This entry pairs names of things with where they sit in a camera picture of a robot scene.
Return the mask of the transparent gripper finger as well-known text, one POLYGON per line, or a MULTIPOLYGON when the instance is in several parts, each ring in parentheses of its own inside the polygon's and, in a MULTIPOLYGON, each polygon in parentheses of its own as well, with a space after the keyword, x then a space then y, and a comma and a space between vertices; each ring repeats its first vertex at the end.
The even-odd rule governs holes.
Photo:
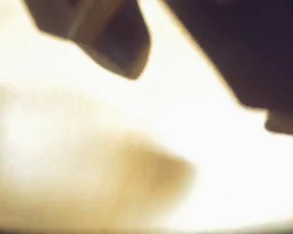
POLYGON ((293 0, 168 0, 239 102, 293 135, 293 0))
POLYGON ((79 46, 127 79, 143 72, 150 34, 136 0, 25 0, 37 28, 79 46))

